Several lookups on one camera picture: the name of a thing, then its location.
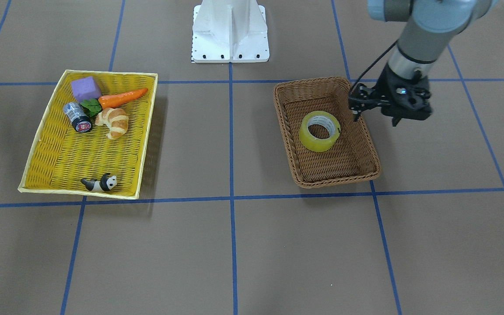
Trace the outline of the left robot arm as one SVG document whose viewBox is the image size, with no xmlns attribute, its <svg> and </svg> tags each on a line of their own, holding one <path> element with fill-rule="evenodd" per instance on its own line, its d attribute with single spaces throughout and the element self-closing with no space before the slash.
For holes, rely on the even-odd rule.
<svg viewBox="0 0 504 315">
<path fill-rule="evenodd" d="M 495 0 L 369 0 L 374 20 L 404 22 L 392 54 L 372 92 L 381 113 L 392 118 L 426 120 L 432 114 L 428 74 L 450 41 L 484 17 Z"/>
</svg>

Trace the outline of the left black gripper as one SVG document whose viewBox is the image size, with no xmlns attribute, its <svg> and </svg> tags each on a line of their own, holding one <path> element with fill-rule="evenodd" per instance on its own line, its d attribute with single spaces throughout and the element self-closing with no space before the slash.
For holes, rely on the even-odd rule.
<svg viewBox="0 0 504 315">
<path fill-rule="evenodd" d="M 381 114 L 392 118 L 393 127 L 402 119 L 426 120 L 433 113 L 429 80 L 419 72 L 415 78 L 406 79 L 386 65 L 374 89 L 382 103 Z"/>
</svg>

